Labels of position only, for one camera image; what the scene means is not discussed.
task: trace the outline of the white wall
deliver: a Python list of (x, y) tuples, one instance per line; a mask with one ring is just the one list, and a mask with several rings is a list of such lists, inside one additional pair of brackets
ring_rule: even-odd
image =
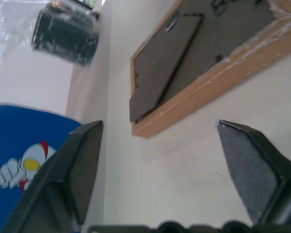
[(37, 51), (16, 48), (0, 67), (0, 103), (65, 114), (72, 64)]
[(259, 129), (291, 159), (291, 56), (163, 133), (149, 140), (132, 137), (129, 59), (174, 2), (112, 1), (104, 223), (250, 223), (229, 177), (215, 122)]

